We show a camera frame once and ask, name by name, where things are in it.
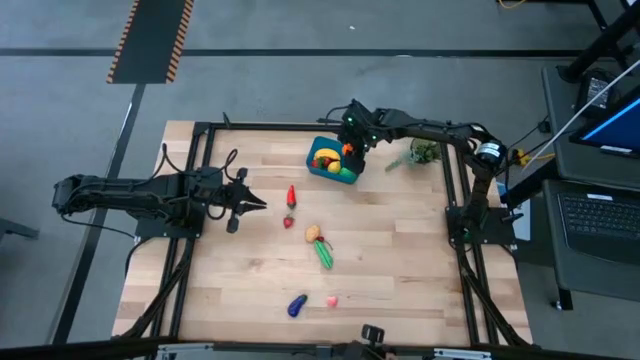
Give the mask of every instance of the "red pepper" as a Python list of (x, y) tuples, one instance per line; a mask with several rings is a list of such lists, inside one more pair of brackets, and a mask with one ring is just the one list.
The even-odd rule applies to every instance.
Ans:
[(289, 187), (289, 192), (287, 193), (287, 206), (291, 210), (296, 207), (296, 192), (293, 189), (293, 185)]

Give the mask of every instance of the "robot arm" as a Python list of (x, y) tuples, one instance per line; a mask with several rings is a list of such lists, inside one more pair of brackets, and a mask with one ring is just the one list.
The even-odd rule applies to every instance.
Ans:
[(344, 166), (356, 174), (364, 170), (366, 152), (382, 140), (390, 143), (396, 139), (413, 137), (453, 145), (463, 154), (464, 162), (475, 175), (461, 225), (465, 231), (480, 226), (488, 207), (487, 193), (491, 182), (507, 153), (507, 148), (482, 125), (452, 125), (416, 119), (396, 109), (370, 112), (356, 100), (352, 100), (345, 110), (341, 124), (338, 140), (344, 144)]
[[(158, 236), (171, 233), (163, 229), (200, 233), (205, 213), (220, 220), (229, 209), (227, 232), (234, 233), (238, 216), (265, 209), (266, 203), (244, 185), (246, 168), (240, 168), (235, 178), (229, 177), (227, 184), (223, 184), (223, 170), (226, 174), (226, 169), (203, 167), (147, 180), (74, 175), (55, 185), (52, 206), (63, 216), (94, 208), (124, 210), (139, 222), (162, 224)], [(221, 215), (212, 216), (210, 206), (222, 208)]]

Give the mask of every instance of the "green cucumber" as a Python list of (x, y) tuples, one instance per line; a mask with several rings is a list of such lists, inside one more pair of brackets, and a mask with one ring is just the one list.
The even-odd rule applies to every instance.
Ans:
[(320, 258), (322, 265), (327, 269), (331, 269), (333, 267), (333, 258), (331, 257), (329, 250), (327, 250), (327, 247), (323, 242), (318, 240), (315, 240), (313, 245), (316, 247), (316, 252), (318, 253), (318, 257)]

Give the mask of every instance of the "fruit bowl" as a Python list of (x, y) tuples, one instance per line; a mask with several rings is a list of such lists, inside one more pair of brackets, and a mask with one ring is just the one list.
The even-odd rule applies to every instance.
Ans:
[(324, 136), (316, 136), (316, 138), (313, 139), (313, 144), (311, 144), (311, 150), (309, 150), (309, 155), (307, 156), (307, 168), (309, 169), (310, 173), (314, 175), (326, 177), (327, 179), (340, 181), (345, 184), (353, 184), (354, 182), (356, 182), (356, 180), (358, 179), (357, 175), (349, 176), (349, 177), (342, 176), (340, 174), (334, 174), (332, 172), (329, 172), (327, 169), (319, 169), (311, 166), (311, 162), (313, 161), (313, 155), (316, 153), (316, 151), (320, 149), (333, 149), (338, 154), (340, 154), (341, 155), (340, 168), (342, 168), (342, 165), (343, 165), (342, 144), (337, 140), (329, 139)]

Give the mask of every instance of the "laptop keyboard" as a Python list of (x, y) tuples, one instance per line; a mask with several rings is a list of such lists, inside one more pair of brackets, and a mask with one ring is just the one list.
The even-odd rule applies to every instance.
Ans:
[(559, 194), (565, 231), (640, 240), (640, 201)]

